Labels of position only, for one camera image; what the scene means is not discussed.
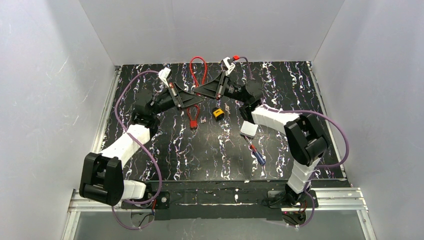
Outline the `yellow padlock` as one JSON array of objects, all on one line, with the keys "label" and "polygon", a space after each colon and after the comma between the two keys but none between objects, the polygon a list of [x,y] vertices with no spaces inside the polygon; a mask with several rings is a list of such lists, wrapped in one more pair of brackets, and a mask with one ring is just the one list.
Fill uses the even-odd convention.
[{"label": "yellow padlock", "polygon": [[220,121],[225,117],[225,112],[221,108],[215,107],[212,109],[212,115],[216,121]]}]

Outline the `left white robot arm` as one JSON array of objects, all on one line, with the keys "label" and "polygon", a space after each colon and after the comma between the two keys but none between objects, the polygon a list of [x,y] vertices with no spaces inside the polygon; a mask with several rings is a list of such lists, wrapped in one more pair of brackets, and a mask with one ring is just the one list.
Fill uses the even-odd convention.
[{"label": "left white robot arm", "polygon": [[79,194],[81,197],[115,206],[120,201],[135,200],[146,204],[147,185],[137,180],[125,180],[126,162],[156,135],[159,113],[172,108],[182,110],[203,101],[203,97],[189,93],[170,82],[158,95],[148,89],[135,94],[132,122],[123,134],[99,153],[90,152],[83,163]]}]

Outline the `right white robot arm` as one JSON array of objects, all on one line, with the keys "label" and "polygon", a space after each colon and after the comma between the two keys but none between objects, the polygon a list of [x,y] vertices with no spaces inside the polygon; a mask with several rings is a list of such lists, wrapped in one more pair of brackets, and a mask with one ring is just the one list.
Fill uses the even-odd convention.
[{"label": "right white robot arm", "polygon": [[284,192],[276,197],[275,203],[295,205],[308,192],[310,178],[329,148],[330,141],[316,118],[317,112],[284,111],[270,107],[262,102],[262,87],[262,83],[254,79],[239,85],[221,73],[213,81],[197,87],[194,92],[217,100],[225,96],[242,102],[239,111],[244,122],[240,134],[246,139],[255,137],[259,125],[286,136],[294,163]]}]

